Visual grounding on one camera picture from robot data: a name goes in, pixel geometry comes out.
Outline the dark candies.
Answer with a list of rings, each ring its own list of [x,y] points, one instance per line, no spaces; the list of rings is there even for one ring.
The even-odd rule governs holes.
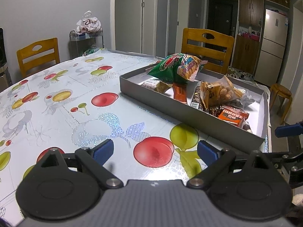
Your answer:
[[[201,87],[200,87],[200,85],[197,85],[197,87],[195,88],[193,97],[192,97],[191,107],[201,110],[201,111],[205,111],[205,106],[202,102],[200,93],[201,93]]]

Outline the clear bag of brown biscuits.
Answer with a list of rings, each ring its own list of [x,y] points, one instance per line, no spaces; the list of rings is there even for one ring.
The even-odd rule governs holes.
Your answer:
[[[243,93],[224,75],[216,82],[201,82],[200,98],[206,109],[239,100]]]

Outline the orange-red long snack bar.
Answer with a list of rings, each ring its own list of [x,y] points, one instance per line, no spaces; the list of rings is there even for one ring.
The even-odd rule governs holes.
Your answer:
[[[174,100],[187,104],[186,85],[173,83]]]

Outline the wooden stool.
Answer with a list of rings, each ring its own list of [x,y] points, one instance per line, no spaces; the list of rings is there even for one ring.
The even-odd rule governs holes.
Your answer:
[[[288,114],[288,111],[290,110],[291,104],[292,104],[292,92],[284,87],[281,84],[275,83],[270,87],[270,97],[269,97],[269,110],[272,109],[276,98],[279,100],[279,107],[277,110],[277,114],[279,114],[281,111],[283,111],[283,114],[281,116],[280,124],[284,124],[284,120],[286,115]]]

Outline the orange chocolate packet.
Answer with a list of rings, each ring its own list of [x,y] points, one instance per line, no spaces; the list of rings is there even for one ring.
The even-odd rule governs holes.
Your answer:
[[[234,126],[241,127],[243,122],[249,118],[249,113],[230,106],[222,106],[222,112],[218,118]]]

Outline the grey shallow tray box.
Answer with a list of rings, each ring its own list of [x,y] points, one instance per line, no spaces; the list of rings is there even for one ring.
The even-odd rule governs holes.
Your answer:
[[[257,131],[254,134],[167,95],[142,87],[139,84],[148,79],[145,71],[147,68],[147,66],[142,67],[121,75],[121,92],[242,152],[249,154],[257,149],[268,151],[271,144],[268,142],[270,138],[269,107],[265,91],[240,80],[231,79],[231,82],[236,86],[248,89],[260,96],[258,113],[249,116],[250,118],[254,117],[257,121]]]

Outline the fruit pattern tablecloth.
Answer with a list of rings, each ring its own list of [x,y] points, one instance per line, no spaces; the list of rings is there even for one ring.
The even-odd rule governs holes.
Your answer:
[[[110,138],[106,163],[123,181],[181,179],[188,175],[173,147],[170,161],[149,168],[133,150],[149,137],[169,139],[178,121],[120,91],[120,76],[155,63],[154,58],[101,50],[25,78],[1,93],[1,218],[23,219],[15,191],[24,173],[51,147],[73,152]]]

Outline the white refrigerator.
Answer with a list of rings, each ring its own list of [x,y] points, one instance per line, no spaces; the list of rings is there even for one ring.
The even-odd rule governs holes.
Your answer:
[[[266,10],[261,49],[254,80],[267,86],[277,82],[288,34],[288,17]]]

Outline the orange cracker packet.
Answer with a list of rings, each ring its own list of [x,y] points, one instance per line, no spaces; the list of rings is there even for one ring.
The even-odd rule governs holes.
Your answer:
[[[188,55],[178,54],[179,66],[177,68],[177,74],[183,79],[193,82],[196,79],[198,72],[208,63],[207,60],[201,60],[200,58]]]

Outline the brown paper snack packet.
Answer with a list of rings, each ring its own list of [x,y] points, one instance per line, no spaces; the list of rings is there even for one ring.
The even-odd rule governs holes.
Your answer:
[[[172,85],[164,83],[158,79],[148,79],[141,84],[142,87],[164,94]]]

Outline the green chips bag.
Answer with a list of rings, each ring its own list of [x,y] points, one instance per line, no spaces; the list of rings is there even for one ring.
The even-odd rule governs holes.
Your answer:
[[[168,84],[178,83],[184,85],[187,82],[190,82],[177,74],[177,68],[179,66],[178,54],[181,53],[167,56],[165,59],[159,61],[155,66],[147,68],[146,73]]]

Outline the wooden chair right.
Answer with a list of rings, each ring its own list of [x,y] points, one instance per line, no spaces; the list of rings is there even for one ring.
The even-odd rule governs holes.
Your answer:
[[[181,52],[222,62],[208,62],[204,69],[225,75],[230,65],[235,39],[208,29],[184,28]]]

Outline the metal shelf cart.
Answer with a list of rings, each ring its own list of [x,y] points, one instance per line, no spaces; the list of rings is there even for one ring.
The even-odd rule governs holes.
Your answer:
[[[69,33],[69,55],[71,59],[87,56],[104,48],[103,31],[78,34],[72,30]]]

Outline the black water dispenser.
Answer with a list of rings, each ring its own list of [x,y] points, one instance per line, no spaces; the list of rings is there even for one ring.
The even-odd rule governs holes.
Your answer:
[[[0,28],[0,91],[4,91],[12,85],[11,76],[6,58],[4,31]]]

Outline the white Dove plastic bag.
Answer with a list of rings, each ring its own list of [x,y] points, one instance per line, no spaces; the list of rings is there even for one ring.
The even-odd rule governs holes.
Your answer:
[[[77,22],[76,31],[78,34],[99,33],[103,31],[102,24],[97,17],[92,16],[92,12],[88,10],[84,13],[82,19]]]

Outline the brown wooden cabinet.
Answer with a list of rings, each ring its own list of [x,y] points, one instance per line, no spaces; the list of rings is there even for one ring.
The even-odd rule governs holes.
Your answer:
[[[247,29],[236,37],[232,67],[253,74],[257,64],[263,24],[263,0],[239,0],[239,27]]]

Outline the white door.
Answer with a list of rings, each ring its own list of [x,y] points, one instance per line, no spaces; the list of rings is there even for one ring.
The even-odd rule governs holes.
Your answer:
[[[115,0],[116,49],[142,52],[143,0]]]

